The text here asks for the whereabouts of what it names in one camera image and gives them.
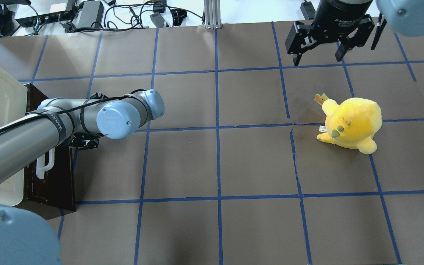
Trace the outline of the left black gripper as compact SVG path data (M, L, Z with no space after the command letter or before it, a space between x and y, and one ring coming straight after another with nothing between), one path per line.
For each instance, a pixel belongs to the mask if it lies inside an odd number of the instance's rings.
M76 132L64 141L64 145L80 151L96 149L99 146L99 139L99 134Z

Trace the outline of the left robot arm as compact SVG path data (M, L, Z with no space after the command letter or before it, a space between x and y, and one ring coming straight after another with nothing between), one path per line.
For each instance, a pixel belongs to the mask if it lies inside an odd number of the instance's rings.
M165 114L156 89L120 97L53 98L0 128L0 184L66 143L94 149L101 137L123 139ZM31 211L0 204L0 265L60 265L61 246L50 224Z

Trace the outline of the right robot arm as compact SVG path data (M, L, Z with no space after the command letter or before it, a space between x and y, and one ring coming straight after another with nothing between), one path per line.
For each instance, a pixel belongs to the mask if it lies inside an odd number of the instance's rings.
M424 0L377 0L377 22L367 13L371 4L371 0L320 1L311 24L297 21L289 31L285 47L293 64L298 66L308 50L329 43L339 44L335 59L342 61L348 51L363 47L372 32L374 50L386 25L400 35L424 35Z

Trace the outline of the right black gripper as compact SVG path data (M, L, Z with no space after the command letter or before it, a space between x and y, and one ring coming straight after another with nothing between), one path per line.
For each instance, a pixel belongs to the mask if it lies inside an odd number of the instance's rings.
M338 43L335 58L341 62L346 53L363 47L375 24L367 10L371 0L321 0L309 25L296 21L285 41L286 52L299 66L302 55L321 44Z

